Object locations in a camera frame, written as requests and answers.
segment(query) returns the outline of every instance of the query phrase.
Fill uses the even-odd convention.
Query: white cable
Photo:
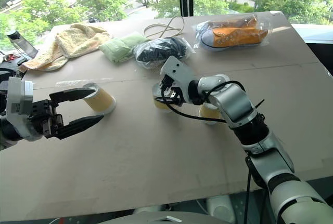
[[[198,200],[196,200],[196,201],[197,201],[199,207],[201,208],[201,210],[204,211],[207,215],[210,215],[210,214],[207,212],[207,210],[206,210],[206,209],[200,204],[200,202],[199,202]]]
[[[182,28],[174,28],[174,27],[170,26],[171,22],[177,17],[181,18],[182,21],[183,21],[183,27]],[[161,38],[166,31],[175,31],[176,30],[178,32],[170,36],[170,37],[175,37],[175,36],[180,35],[183,32],[184,26],[185,26],[184,18],[182,16],[176,15],[176,16],[172,17],[172,19],[169,21],[168,24],[158,23],[158,24],[152,24],[152,25],[149,25],[149,26],[145,27],[145,29],[143,31],[143,36],[148,38],[148,37],[151,37],[153,35],[161,33],[161,35],[159,36],[159,38]],[[146,36],[145,35],[146,31],[148,29],[154,28],[154,27],[164,27],[164,30]]]
[[[49,224],[52,224],[53,222],[55,222],[55,221],[57,221],[57,220],[59,220],[60,219],[60,217],[58,217],[58,218],[56,218],[56,219],[54,219],[53,221],[51,221]]]

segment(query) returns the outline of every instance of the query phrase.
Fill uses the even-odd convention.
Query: floor
[[[318,180],[309,181],[309,184],[325,199],[333,194],[333,176],[326,177]],[[263,190],[256,190],[250,193],[249,200],[249,214],[248,224],[256,224],[260,222],[260,210],[262,206],[264,192]],[[243,223],[243,212],[245,193],[237,193],[230,195],[232,204],[237,217],[237,224]],[[205,207],[205,200],[200,199],[199,202]],[[205,214],[198,206],[196,201],[186,201],[171,205],[173,211],[182,212],[195,212]],[[97,224],[106,220],[114,219],[117,217],[130,215],[133,210],[125,210],[119,212],[110,212],[104,214],[84,215],[84,216],[71,216],[63,219],[62,224]],[[30,220],[30,221],[6,221],[0,222],[1,224],[49,224],[54,219],[43,219],[43,220]],[[264,208],[263,223],[274,224],[275,219],[268,201]]]

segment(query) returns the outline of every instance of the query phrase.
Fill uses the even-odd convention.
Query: table
[[[197,51],[186,62],[198,77],[225,73],[241,81],[254,104],[265,99],[260,111],[299,177],[331,176],[332,77],[281,12],[259,14],[274,28],[268,45]],[[182,37],[192,44],[192,25],[225,17],[230,16],[186,18]],[[97,24],[119,37],[157,22],[168,19]],[[159,112],[151,95],[158,73],[134,60],[115,65],[100,51],[70,60],[57,72],[29,71],[25,79],[34,82],[34,100],[91,81],[115,96],[117,107],[70,138],[23,140],[2,151],[0,220],[103,213],[244,191],[245,153],[235,135],[223,124]],[[181,110],[198,114],[197,106]],[[83,100],[62,103],[58,112],[67,122],[93,114]],[[252,182],[251,189],[257,188]]]

